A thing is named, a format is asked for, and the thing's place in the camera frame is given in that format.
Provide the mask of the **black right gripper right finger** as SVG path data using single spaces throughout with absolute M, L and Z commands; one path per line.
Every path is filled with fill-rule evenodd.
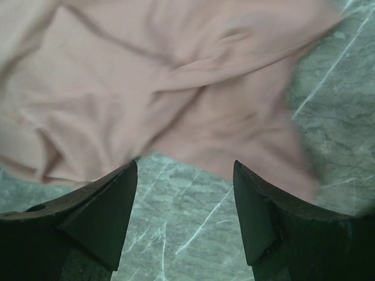
M 307 203 L 240 162 L 233 187 L 255 280 L 374 279 L 374 213 L 344 215 Z

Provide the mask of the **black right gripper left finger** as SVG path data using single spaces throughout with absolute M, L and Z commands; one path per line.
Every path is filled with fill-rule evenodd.
M 131 162 L 22 212 L 1 214 L 2 280 L 110 280 L 137 189 Z

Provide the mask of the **pink t shirt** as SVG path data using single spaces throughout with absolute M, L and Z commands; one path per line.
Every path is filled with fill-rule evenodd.
M 285 92 L 331 1 L 2 1 L 1 166 L 82 186 L 152 152 L 318 191 Z

